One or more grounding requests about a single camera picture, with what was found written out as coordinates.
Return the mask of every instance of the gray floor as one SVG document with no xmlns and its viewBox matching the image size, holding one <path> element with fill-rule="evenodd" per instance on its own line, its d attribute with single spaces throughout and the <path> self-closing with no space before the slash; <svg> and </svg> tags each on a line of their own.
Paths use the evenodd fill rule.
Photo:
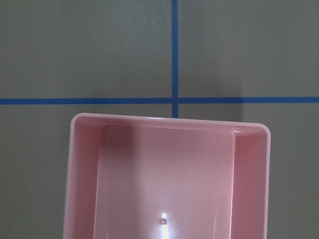
<svg viewBox="0 0 319 239">
<path fill-rule="evenodd" d="M 171 97 L 171 4 L 0 1 L 0 98 Z M 317 1 L 179 1 L 181 97 L 319 96 Z M 0 238 L 62 237 L 79 112 L 171 105 L 0 106 Z M 319 238 L 319 104 L 179 105 L 180 118 L 272 132 L 269 239 Z"/>
</svg>

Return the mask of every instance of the horizontal blue line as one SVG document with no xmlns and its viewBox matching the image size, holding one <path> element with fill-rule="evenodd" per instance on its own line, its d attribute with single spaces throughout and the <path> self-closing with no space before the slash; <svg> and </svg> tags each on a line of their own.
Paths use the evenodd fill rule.
<svg viewBox="0 0 319 239">
<path fill-rule="evenodd" d="M 0 99 L 0 105 L 131 105 L 131 104 L 260 104 L 319 103 L 319 97 L 197 97 L 197 98 L 35 98 Z"/>
</svg>

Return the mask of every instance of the pink tray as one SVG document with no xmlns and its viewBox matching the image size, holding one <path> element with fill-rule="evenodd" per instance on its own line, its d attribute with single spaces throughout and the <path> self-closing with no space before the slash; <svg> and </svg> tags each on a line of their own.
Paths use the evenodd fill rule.
<svg viewBox="0 0 319 239">
<path fill-rule="evenodd" d="M 265 239 L 262 124 L 78 114 L 64 239 Z"/>
</svg>

